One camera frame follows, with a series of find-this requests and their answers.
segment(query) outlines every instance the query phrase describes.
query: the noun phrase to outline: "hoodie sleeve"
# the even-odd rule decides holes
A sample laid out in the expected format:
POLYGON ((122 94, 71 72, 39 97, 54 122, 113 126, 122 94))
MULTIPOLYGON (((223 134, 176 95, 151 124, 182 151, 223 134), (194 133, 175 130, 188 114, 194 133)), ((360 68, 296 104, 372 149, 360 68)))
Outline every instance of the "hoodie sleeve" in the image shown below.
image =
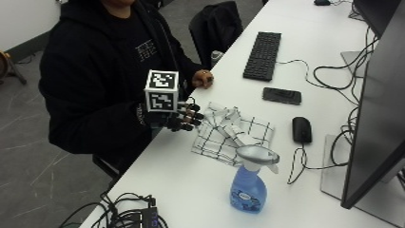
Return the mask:
POLYGON ((41 62, 39 90, 51 115, 50 142, 74 154, 109 153, 145 147, 135 102, 114 104, 107 94, 106 74, 90 46, 69 33, 50 40, 41 62))

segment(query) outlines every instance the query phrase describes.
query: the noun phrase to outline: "mouse cable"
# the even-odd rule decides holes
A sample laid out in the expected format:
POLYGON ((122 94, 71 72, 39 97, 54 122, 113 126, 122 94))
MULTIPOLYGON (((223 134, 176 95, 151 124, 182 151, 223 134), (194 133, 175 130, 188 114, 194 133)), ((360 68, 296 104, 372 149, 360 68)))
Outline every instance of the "mouse cable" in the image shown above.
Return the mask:
POLYGON ((290 176, 290 181, 288 181, 288 184, 294 184, 298 179, 300 178, 303 172, 306 169, 315 169, 315 170, 319 170, 319 169, 328 169, 328 168, 334 168, 334 167, 343 167, 343 166, 347 166, 348 165, 348 162, 344 162, 344 163, 338 163, 336 160, 335 160, 335 148, 336 148, 336 143, 340 139, 340 137, 347 133, 347 131, 342 132, 342 134, 338 136, 338 138, 334 140, 334 143, 332 143, 332 146, 331 146, 331 161, 334 163, 334 165, 330 165, 330 166, 326 166, 326 167, 320 167, 320 168, 314 168, 314 167, 310 167, 307 166, 307 163, 308 163, 308 154, 307 154, 307 151, 306 151, 306 146, 304 146, 304 143, 302 144, 302 147, 300 148, 296 148, 295 152, 294 152, 294 158, 292 158, 292 168, 291 168, 291 176, 290 176), (295 158, 296 158, 296 153, 298 151, 303 151, 303 154, 302 154, 302 165, 303 165, 303 168, 300 170, 300 173, 298 174, 298 176, 295 177, 295 179, 292 180, 292 173, 294 173, 294 167, 295 167, 295 158))

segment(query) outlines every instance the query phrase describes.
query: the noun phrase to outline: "black cable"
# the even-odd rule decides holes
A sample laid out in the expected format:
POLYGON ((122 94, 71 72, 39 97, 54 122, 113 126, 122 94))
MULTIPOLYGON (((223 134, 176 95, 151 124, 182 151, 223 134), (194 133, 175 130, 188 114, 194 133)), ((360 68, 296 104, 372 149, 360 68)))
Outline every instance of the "black cable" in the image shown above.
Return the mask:
POLYGON ((324 83, 324 82, 319 79, 319 77, 318 77, 318 71, 319 71, 320 69, 323 69, 323 68, 342 69, 342 68, 347 68, 347 67, 352 66, 352 65, 356 63, 356 61, 359 60, 359 58, 362 58, 363 53, 367 51, 368 47, 371 47, 372 44, 374 44, 375 42, 376 42, 376 41, 374 41, 371 44, 367 45, 367 47, 362 50, 362 52, 360 52, 360 54, 358 55, 358 57, 355 58, 355 60, 354 60, 348 65, 346 65, 346 66, 319 66, 319 67, 315 69, 315 72, 314 72, 315 78, 316 78, 318 82, 323 85, 324 88, 336 89, 336 90, 344 90, 344 89, 347 89, 347 88, 350 88, 350 87, 352 86, 354 78, 355 78, 354 75, 352 75, 351 82, 350 82, 348 85, 342 86, 342 87, 336 87, 336 86, 328 85, 327 83, 324 83))
POLYGON ((366 21, 363 18, 356 18, 358 16, 360 16, 360 12, 358 11, 356 7, 355 7, 355 3, 352 3, 352 11, 350 14, 350 18, 355 19, 355 20, 360 20, 360 21, 366 21))
POLYGON ((354 2, 351 2, 351 1, 344 1, 344 0, 339 1, 339 2, 331 2, 331 4, 332 4, 334 6, 339 6, 342 3, 354 3, 354 2))
POLYGON ((380 39, 379 39, 379 37, 378 37, 376 35, 375 35, 374 40, 375 40, 375 41, 380 40, 380 39))
MULTIPOLYGON (((278 64, 290 64, 290 63, 292 63, 292 62, 303 62, 304 64, 306 64, 306 66, 307 66, 307 73, 306 73, 306 81, 311 84, 311 85, 314 85, 314 86, 318 86, 318 87, 322 87, 322 88, 324 88, 324 86, 322 86, 322 85, 318 85, 318 84, 315 84, 314 82, 311 82, 310 81, 310 65, 308 65, 308 63, 304 61, 304 60, 291 60, 291 61, 288 61, 288 62, 276 62, 278 64)), ((351 102, 351 103, 354 103, 355 105, 358 105, 354 101, 351 101, 351 99, 344 95, 344 93, 343 92, 340 92, 340 94, 344 96, 344 98, 351 102)))
POLYGON ((370 34, 370 30, 371 30, 371 27, 367 27, 367 45, 368 45, 368 34, 370 34))
MULTIPOLYGON (((126 200, 131 200, 131 201, 143 200, 149 203, 149 208, 151 208, 153 206, 157 205, 157 200, 155 200, 155 198, 153 198, 153 195, 149 195, 147 197, 145 197, 145 196, 139 196, 135 193, 125 193, 118 197, 118 199, 114 202, 113 199, 110 198, 107 192, 105 192, 105 193, 101 194, 101 198, 107 205, 105 205, 101 202, 94 202, 94 203, 90 203, 90 204, 82 206, 73 213, 73 215, 65 220, 61 228, 65 228, 67 225, 71 225, 71 224, 81 224, 78 222, 70 222, 70 223, 67 223, 67 222, 79 213, 79 211, 82 211, 86 207, 89 207, 91 205, 99 205, 105 209, 105 213, 102 214, 99 220, 91 225, 91 227, 101 228, 102 221, 105 219, 107 221, 106 226, 103 226, 105 228, 118 228, 118 227, 131 228, 131 227, 134 227, 134 225, 142 223, 142 216, 141 216, 141 220, 137 220, 134 218, 134 215, 142 214, 143 210, 134 209, 134 210, 127 210, 122 213, 118 213, 118 208, 117 208, 118 204, 122 203, 126 200), (134 198, 125 198, 125 196, 135 196, 137 198, 135 199, 134 198)), ((169 228, 165 218, 159 217, 159 219, 165 222, 165 227, 169 228)))
POLYGON ((358 104, 360 103, 360 99, 358 98, 358 95, 355 94, 356 82, 358 82, 358 79, 364 79, 364 78, 366 78, 366 76, 358 76, 358 70, 359 70, 360 66, 367 62, 368 56, 370 56, 370 54, 372 54, 372 53, 374 53, 374 50, 368 51, 368 52, 366 53, 366 55, 360 58, 360 60, 359 60, 359 62, 358 62, 358 64, 356 64, 356 66, 355 66, 355 70, 354 70, 354 74, 352 74, 354 77, 355 77, 355 80, 354 80, 354 86, 352 86, 351 92, 352 92, 354 98, 355 98, 356 101, 358 101, 358 104))
POLYGON ((398 176, 398 178, 400 180, 400 184, 402 184, 402 186, 404 188, 404 191, 405 191, 405 178, 400 174, 398 174, 396 176, 398 176))
POLYGON ((342 132, 344 132, 344 128, 347 127, 348 130, 346 130, 346 133, 350 133, 350 138, 347 137, 346 133, 343 134, 346 137, 346 140, 350 144, 354 143, 354 134, 355 134, 355 127, 356 127, 356 122, 354 120, 358 119, 358 117, 352 117, 355 111, 359 109, 359 106, 356 106, 354 108, 354 110, 351 111, 348 118, 347 118, 347 125, 342 126, 342 132))
POLYGON ((340 135, 338 136, 338 138, 334 140, 334 143, 332 143, 332 146, 331 146, 331 161, 332 161, 334 165, 324 166, 324 167, 310 167, 310 166, 307 165, 307 163, 308 163, 308 154, 307 154, 307 151, 306 151, 304 143, 302 144, 302 147, 300 147, 300 148, 296 148, 296 150, 295 150, 295 152, 294 152, 292 168, 291 168, 291 176, 290 176, 288 184, 294 184, 294 183, 296 182, 296 180, 300 178, 300 176, 302 176, 302 174, 303 174, 303 172, 304 172, 306 169, 320 170, 320 169, 328 169, 328 168, 342 167, 342 166, 347 166, 347 165, 348 165, 348 162, 338 163, 336 160, 335 160, 335 148, 336 148, 336 143, 338 143, 340 137, 344 135, 346 132, 348 132, 348 131, 342 132, 342 134, 340 134, 340 135), (302 168, 300 173, 298 174, 298 176, 295 177, 295 179, 294 179, 294 181, 292 181, 295 157, 296 157, 296 153, 298 153, 299 150, 303 151, 303 155, 302 155, 302 165, 303 165, 303 168, 302 168))

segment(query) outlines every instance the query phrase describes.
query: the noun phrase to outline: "computer cable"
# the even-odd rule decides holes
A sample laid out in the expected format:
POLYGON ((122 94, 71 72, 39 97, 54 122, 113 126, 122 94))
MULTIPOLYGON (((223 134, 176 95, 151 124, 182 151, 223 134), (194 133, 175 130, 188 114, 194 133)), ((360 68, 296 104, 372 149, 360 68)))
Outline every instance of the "computer cable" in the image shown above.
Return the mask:
POLYGON ((91 225, 91 228, 102 226, 102 221, 106 220, 105 228, 139 228, 149 224, 155 224, 157 226, 162 228, 169 228, 167 222, 162 216, 158 214, 158 207, 157 207, 157 200, 153 198, 153 195, 149 195, 147 197, 139 196, 135 193, 125 193, 119 196, 119 198, 113 201, 107 193, 103 193, 101 195, 102 202, 93 202, 87 205, 82 206, 73 214, 71 216, 65 220, 63 224, 61 225, 61 228, 66 228, 73 224, 81 225, 79 222, 70 222, 71 218, 87 207, 97 205, 101 206, 105 210, 105 213, 102 214, 99 220, 91 225), (134 209, 127 210, 122 213, 118 213, 118 205, 126 201, 146 201, 149 203, 147 208, 143 209, 134 209))
POLYGON ((350 113, 348 119, 347 119, 347 124, 342 126, 342 132, 344 132, 347 128, 347 133, 350 133, 350 137, 347 137, 347 134, 344 134, 346 140, 350 144, 354 143, 354 134, 355 134, 355 127, 356 127, 356 120, 358 116, 352 117, 355 111, 359 109, 359 106, 354 108, 354 110, 350 113))
POLYGON ((308 154, 307 154, 307 151, 306 151, 304 143, 302 144, 300 148, 296 148, 296 150, 294 152, 294 157, 292 157, 292 168, 291 168, 291 176, 290 176, 288 184, 294 184, 298 181, 298 179, 300 178, 300 176, 302 176, 302 174, 303 174, 303 172, 304 172, 306 169, 320 170, 320 169, 328 169, 328 168, 342 167, 342 166, 347 166, 348 165, 348 162, 338 163, 336 160, 335 160, 335 148, 336 148, 336 144, 338 144, 338 141, 339 141, 340 137, 346 133, 347 133, 347 131, 342 132, 342 134, 334 140, 334 143, 332 143, 332 146, 331 146, 331 161, 332 161, 334 165, 330 165, 330 166, 326 166, 326 167, 310 167, 307 165, 307 163, 308 163, 308 154), (300 173, 298 174, 298 176, 292 180, 292 173, 294 173, 294 168, 295 168, 296 154, 298 154, 298 151, 300 151, 300 150, 303 151, 303 154, 302 154, 302 165, 303 165, 303 168, 302 168, 300 173))
POLYGON ((340 94, 344 96, 344 98, 346 98, 351 103, 354 103, 355 105, 359 105, 359 98, 358 98, 358 96, 355 95, 355 90, 354 90, 354 89, 355 89, 355 86, 354 86, 354 85, 356 85, 356 82, 355 82, 355 81, 356 81, 356 72, 358 72, 358 69, 359 69, 359 67, 362 66, 362 64, 367 61, 370 54, 372 53, 372 51, 368 51, 368 48, 370 48, 370 47, 374 47, 374 45, 376 44, 378 41, 379 41, 379 40, 375 39, 375 40, 372 41, 371 44, 367 44, 367 47, 362 50, 360 54, 358 55, 358 57, 355 58, 355 60, 354 60, 348 65, 346 65, 346 66, 319 66, 319 67, 315 69, 314 75, 315 75, 316 81, 320 83, 320 85, 316 84, 316 83, 312 83, 312 82, 310 82, 310 81, 308 81, 308 82, 310 82, 314 86, 319 86, 319 87, 323 87, 323 88, 327 88, 327 89, 334 89, 334 90, 339 91, 340 94), (356 63, 355 71, 354 71, 354 73, 352 73, 352 77, 351 77, 351 81, 350 81, 350 84, 348 84, 348 85, 342 86, 342 87, 331 86, 331 85, 328 85, 327 83, 324 83, 324 82, 319 79, 319 77, 318 77, 318 71, 319 71, 320 69, 323 69, 323 68, 342 69, 342 68, 347 68, 347 67, 352 66, 355 63, 356 63), (356 102, 354 102, 354 101, 342 93, 342 90, 348 89, 350 87, 352 87, 352 95, 354 95, 354 97, 355 97, 355 99, 356 99, 356 102))
MULTIPOLYGON (((306 64, 306 67, 307 67, 306 81, 307 81, 311 85, 314 85, 314 86, 324 87, 324 86, 318 85, 318 84, 315 84, 314 82, 310 81, 310 65, 308 65, 308 63, 307 63, 304 60, 291 60, 291 61, 287 61, 287 62, 276 62, 276 63, 278 63, 278 64, 290 64, 290 63, 294 63, 294 62, 302 62, 302 63, 306 64)), ((351 101, 351 99, 344 95, 343 92, 340 92, 340 94, 344 96, 344 98, 346 98, 351 103, 354 103, 354 104, 356 105, 356 103, 355 103, 354 101, 351 101)))
POLYGON ((338 1, 338 2, 331 2, 331 5, 339 6, 342 3, 354 3, 354 2, 342 0, 342 1, 338 1))
POLYGON ((355 19, 355 20, 360 20, 360 21, 366 21, 364 19, 359 18, 358 16, 360 16, 360 12, 358 11, 356 7, 355 7, 355 3, 352 3, 352 11, 350 14, 350 18, 355 19))

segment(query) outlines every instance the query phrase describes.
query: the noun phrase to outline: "smartphone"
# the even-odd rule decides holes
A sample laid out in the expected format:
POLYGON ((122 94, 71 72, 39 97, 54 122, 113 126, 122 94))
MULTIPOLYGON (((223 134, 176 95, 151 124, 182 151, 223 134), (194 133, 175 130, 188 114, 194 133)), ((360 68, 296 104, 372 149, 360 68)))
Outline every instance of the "smartphone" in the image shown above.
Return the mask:
POLYGON ((282 88, 266 87, 264 100, 291 105, 302 104, 302 92, 282 88))

